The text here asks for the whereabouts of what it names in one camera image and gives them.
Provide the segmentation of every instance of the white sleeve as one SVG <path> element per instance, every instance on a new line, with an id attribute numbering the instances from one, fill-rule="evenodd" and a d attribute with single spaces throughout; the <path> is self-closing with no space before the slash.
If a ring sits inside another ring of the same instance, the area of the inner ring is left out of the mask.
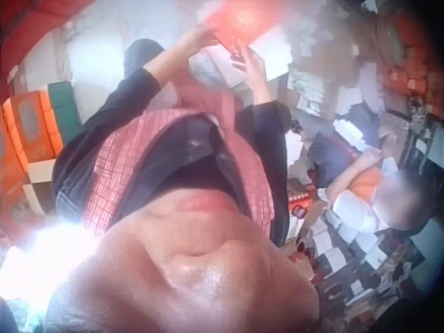
<path id="1" fill-rule="evenodd" d="M 345 224 L 357 231 L 377 231 L 379 223 L 371 206 L 349 190 L 338 195 L 332 210 Z"/>
<path id="2" fill-rule="evenodd" d="M 395 158 L 389 157 L 382 161 L 381 171 L 384 176 L 388 176 L 391 173 L 398 171 L 398 166 L 396 165 Z"/>

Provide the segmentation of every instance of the hand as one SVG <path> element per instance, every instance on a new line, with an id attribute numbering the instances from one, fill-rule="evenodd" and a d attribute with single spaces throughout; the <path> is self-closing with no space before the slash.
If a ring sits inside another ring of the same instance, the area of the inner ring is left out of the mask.
<path id="1" fill-rule="evenodd" d="M 212 29 L 206 26 L 198 26 L 189 33 L 183 35 L 178 45 L 182 47 L 188 57 L 198 53 L 202 48 L 217 45 L 219 42 L 213 35 Z"/>
<path id="2" fill-rule="evenodd" d="M 358 170 L 364 171 L 381 160 L 381 151 L 376 148 L 369 148 L 364 151 L 353 163 Z"/>
<path id="3" fill-rule="evenodd" d="M 271 102 L 271 93 L 266 82 L 265 63 L 260 56 L 249 47 L 238 42 L 240 55 L 232 55 L 231 59 L 242 65 L 233 63 L 233 67 L 247 73 L 248 84 L 253 91 L 255 105 Z"/>

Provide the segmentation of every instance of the black sleeve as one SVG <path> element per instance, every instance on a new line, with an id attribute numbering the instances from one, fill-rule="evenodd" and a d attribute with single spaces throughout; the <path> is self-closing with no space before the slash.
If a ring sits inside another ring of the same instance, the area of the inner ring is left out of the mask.
<path id="1" fill-rule="evenodd" d="M 97 152 L 116 129 L 138 117 L 159 92 L 156 79 L 144 69 L 138 69 L 121 81 L 117 90 L 82 127 L 81 132 L 62 150 L 55 161 L 52 178 L 53 197 L 75 169 L 91 170 Z"/>
<path id="2" fill-rule="evenodd" d="M 261 157 L 271 188 L 275 207 L 271 241 L 276 246 L 284 244 L 289 230 L 287 145 L 279 108 L 287 107 L 276 101 L 253 105 L 236 118 L 236 130 Z"/>

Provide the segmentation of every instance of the bright light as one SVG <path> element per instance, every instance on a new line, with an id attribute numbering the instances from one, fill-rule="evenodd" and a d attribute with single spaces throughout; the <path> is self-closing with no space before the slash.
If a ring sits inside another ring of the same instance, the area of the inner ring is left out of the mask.
<path id="1" fill-rule="evenodd" d="M 26 253 L 12 247 L 0 270 L 0 295 L 23 298 L 32 310 L 46 312 L 53 292 L 97 245 L 79 225 L 59 223 L 38 232 Z"/>

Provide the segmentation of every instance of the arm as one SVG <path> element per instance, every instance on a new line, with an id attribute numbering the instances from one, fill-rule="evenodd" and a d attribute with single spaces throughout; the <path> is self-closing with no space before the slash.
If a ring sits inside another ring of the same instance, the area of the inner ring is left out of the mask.
<path id="1" fill-rule="evenodd" d="M 350 165 L 339 177 L 337 177 L 332 184 L 325 190 L 325 195 L 328 201 L 334 205 L 338 195 L 345 191 L 352 182 L 352 180 L 358 176 L 362 171 L 371 167 L 375 163 L 379 162 L 381 158 L 381 152 L 377 149 L 370 148 L 364 151 L 353 163 Z"/>
<path id="2" fill-rule="evenodd" d="M 145 64 L 123 80 L 105 105 L 85 124 L 88 129 L 106 126 L 106 136 L 138 117 L 150 100 L 164 87 L 193 54 L 213 44 L 211 32 L 197 28 L 184 35 L 171 49 Z"/>
<path id="3" fill-rule="evenodd" d="M 381 171 L 385 176 L 387 176 L 398 171 L 398 166 L 396 165 L 396 161 L 394 158 L 397 138 L 388 128 L 385 128 L 383 126 L 380 130 L 380 134 L 382 135 L 382 139 L 384 140 L 382 144 L 383 160 Z"/>
<path id="4" fill-rule="evenodd" d="M 266 82 L 264 62 L 247 47 L 241 46 L 248 84 L 253 92 L 251 107 L 238 112 L 237 130 L 260 156 L 270 185 L 275 207 L 271 241 L 284 244 L 289 229 L 287 195 L 287 147 L 279 110 L 289 112 L 285 105 L 273 101 Z"/>
<path id="5" fill-rule="evenodd" d="M 88 177 L 86 173 L 91 172 L 91 164 L 108 135 L 141 115 L 150 100 L 186 63 L 188 57 L 212 43 L 212 35 L 207 29 L 195 29 L 182 37 L 176 46 L 162 52 L 121 81 L 103 107 L 85 123 L 78 136 L 63 148 L 53 169 L 53 196 L 57 196 L 74 170 Z"/>

